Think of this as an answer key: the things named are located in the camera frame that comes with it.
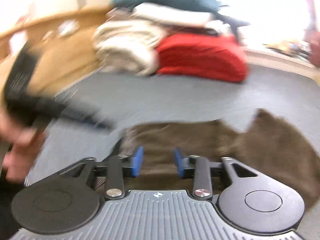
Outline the person's left hand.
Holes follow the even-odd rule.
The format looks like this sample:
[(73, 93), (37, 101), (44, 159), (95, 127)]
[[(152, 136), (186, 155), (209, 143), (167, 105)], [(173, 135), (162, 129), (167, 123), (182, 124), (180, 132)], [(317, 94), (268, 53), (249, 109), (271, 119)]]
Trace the person's left hand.
[(43, 131), (23, 126), (2, 108), (1, 139), (12, 144), (2, 162), (7, 172), (5, 178), (9, 182), (22, 183), (41, 153), (46, 135)]

